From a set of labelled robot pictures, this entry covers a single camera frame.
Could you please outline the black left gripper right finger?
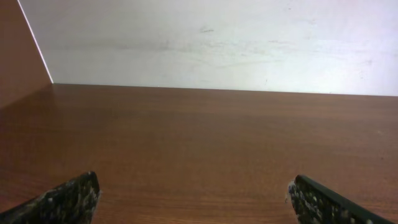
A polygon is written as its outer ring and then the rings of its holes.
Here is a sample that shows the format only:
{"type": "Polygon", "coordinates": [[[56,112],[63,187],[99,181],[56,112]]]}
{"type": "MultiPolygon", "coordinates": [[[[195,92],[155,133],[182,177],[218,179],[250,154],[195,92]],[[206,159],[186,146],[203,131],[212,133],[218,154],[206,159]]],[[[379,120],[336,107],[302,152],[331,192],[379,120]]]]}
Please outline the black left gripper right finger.
{"type": "Polygon", "coordinates": [[[392,224],[305,175],[289,182],[285,201],[299,224],[392,224]]]}

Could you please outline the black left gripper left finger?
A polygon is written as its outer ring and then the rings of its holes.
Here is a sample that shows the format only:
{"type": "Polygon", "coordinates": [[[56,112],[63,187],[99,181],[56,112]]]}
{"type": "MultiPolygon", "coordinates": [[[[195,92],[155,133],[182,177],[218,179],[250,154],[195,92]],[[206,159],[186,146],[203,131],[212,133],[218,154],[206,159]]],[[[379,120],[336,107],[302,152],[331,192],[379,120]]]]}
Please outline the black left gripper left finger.
{"type": "Polygon", "coordinates": [[[100,195],[97,175],[88,171],[2,212],[1,223],[91,223],[100,195]]]}

